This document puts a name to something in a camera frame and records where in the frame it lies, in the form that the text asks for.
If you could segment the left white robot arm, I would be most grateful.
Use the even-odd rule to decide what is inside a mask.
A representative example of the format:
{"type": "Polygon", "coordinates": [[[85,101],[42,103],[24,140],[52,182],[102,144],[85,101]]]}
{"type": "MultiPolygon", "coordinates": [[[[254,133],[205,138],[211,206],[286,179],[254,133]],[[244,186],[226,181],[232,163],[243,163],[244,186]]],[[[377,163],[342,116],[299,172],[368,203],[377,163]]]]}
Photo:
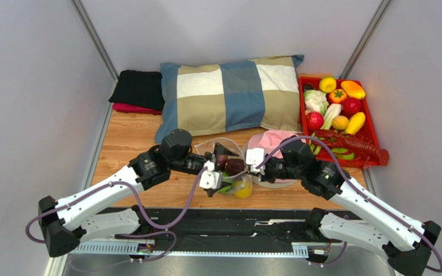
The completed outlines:
{"type": "Polygon", "coordinates": [[[139,193],[168,181],[172,171],[195,175],[195,185],[213,196],[227,186],[222,182],[226,162],[230,157],[241,159],[241,149],[225,138],[214,141],[211,148],[213,152],[193,153],[192,135],[186,130],[175,129],[160,144],[139,154],[106,180],[58,200],[51,196],[42,198],[38,203],[37,220],[49,256],[66,255],[85,241],[129,236],[143,221],[156,229],[175,226],[188,210],[193,194],[189,195],[178,217],[166,225],[153,222],[141,203],[122,212],[103,214],[102,211],[123,198],[138,198],[139,193]]]}

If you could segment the clear dotted zip bag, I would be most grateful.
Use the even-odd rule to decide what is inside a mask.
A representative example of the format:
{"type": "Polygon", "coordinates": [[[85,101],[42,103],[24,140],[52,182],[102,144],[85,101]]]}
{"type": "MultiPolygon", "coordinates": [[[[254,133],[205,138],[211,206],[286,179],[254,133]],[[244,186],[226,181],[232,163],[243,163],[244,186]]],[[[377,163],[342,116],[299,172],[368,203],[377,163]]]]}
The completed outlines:
{"type": "Polygon", "coordinates": [[[228,138],[215,138],[194,146],[207,158],[202,173],[196,176],[194,187],[202,188],[209,197],[219,193],[247,198],[253,192],[252,177],[247,173],[240,147],[228,138]]]}

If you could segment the purple onion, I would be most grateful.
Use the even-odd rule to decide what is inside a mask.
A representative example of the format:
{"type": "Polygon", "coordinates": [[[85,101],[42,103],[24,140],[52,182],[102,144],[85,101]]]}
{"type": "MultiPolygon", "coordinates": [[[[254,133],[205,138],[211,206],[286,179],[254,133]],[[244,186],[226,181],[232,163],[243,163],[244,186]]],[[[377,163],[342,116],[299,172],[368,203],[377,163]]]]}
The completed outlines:
{"type": "Polygon", "coordinates": [[[227,161],[228,161],[228,155],[225,154],[217,155],[215,161],[215,168],[219,171],[225,171],[227,161]]]}

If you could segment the dark purple fruit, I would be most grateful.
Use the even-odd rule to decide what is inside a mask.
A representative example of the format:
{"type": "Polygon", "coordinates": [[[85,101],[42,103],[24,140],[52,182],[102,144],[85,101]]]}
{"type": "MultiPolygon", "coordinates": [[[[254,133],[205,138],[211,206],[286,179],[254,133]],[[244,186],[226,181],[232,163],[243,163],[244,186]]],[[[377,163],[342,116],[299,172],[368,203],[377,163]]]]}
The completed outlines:
{"type": "Polygon", "coordinates": [[[246,171],[245,161],[242,159],[228,159],[225,172],[228,176],[235,176],[246,171]]]}

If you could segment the green watermelon ball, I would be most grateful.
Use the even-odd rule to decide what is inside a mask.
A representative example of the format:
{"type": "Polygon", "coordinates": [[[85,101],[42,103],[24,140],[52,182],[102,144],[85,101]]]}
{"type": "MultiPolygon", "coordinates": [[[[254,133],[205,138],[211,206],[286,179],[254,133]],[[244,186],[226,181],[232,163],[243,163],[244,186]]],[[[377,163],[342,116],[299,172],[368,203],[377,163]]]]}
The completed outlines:
{"type": "Polygon", "coordinates": [[[233,178],[227,174],[223,174],[221,188],[218,190],[219,193],[226,193],[231,190],[233,186],[233,178]]]}

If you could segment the yellow apple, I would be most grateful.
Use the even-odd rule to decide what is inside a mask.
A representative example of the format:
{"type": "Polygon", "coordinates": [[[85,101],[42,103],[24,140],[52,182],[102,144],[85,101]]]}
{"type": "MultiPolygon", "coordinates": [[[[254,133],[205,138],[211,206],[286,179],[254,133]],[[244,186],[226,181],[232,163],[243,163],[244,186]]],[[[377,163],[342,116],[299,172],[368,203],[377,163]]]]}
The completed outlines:
{"type": "Polygon", "coordinates": [[[234,192],[237,198],[247,198],[252,195],[253,186],[250,181],[235,181],[233,184],[234,192]]]}

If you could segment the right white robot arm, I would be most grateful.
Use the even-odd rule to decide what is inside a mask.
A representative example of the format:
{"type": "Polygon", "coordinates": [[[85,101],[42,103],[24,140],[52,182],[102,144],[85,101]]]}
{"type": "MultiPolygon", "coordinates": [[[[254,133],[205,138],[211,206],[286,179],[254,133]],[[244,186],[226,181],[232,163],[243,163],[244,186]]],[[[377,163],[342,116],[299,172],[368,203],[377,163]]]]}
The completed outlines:
{"type": "Polygon", "coordinates": [[[385,203],[344,171],[337,159],[317,160],[305,136],[284,140],[272,152],[250,149],[246,164],[259,180],[299,180],[311,194],[343,206],[365,224],[315,208],[306,219],[308,231],[373,252],[402,275],[442,273],[442,257],[435,247],[441,226],[413,219],[385,203]]]}

